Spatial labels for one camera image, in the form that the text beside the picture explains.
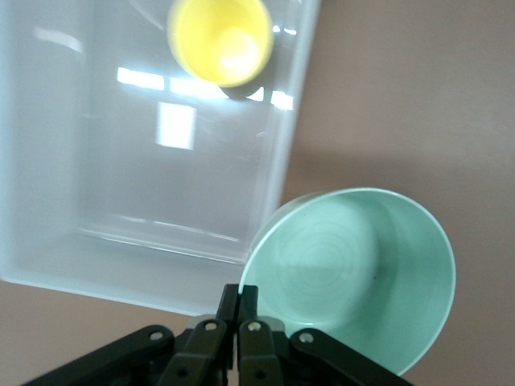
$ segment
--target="screw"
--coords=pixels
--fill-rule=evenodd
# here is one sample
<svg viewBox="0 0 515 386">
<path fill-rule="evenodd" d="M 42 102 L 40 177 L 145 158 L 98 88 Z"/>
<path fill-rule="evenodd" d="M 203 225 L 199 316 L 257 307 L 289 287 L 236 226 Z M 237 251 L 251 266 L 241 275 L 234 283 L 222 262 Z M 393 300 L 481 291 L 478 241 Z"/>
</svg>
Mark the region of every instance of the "screw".
<svg viewBox="0 0 515 386">
<path fill-rule="evenodd" d="M 216 330 L 216 328 L 218 327 L 218 325 L 214 322 L 209 322 L 209 323 L 206 323 L 206 325 L 204 326 L 204 328 L 206 329 L 206 331 L 213 331 L 213 330 Z"/>
<path fill-rule="evenodd" d="M 150 340 L 160 340 L 163 337 L 163 333 L 161 331 L 154 331 L 152 334 L 150 334 L 149 338 Z"/>
<path fill-rule="evenodd" d="M 301 343 L 313 343 L 315 338 L 309 332 L 303 332 L 299 335 L 299 340 Z"/>
<path fill-rule="evenodd" d="M 259 331 L 261 330 L 261 323 L 260 322 L 250 322 L 247 326 L 249 331 Z"/>
</svg>

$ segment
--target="translucent plastic bin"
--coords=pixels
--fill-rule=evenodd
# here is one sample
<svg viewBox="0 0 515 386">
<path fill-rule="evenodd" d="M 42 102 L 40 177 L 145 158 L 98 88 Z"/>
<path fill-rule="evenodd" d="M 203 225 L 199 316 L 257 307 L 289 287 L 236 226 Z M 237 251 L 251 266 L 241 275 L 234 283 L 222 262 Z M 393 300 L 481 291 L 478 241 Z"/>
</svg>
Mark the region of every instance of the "translucent plastic bin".
<svg viewBox="0 0 515 386">
<path fill-rule="evenodd" d="M 0 0 L 0 274 L 212 312 L 278 206 L 319 1 L 269 0 L 250 85 L 189 76 L 170 1 Z"/>
</svg>

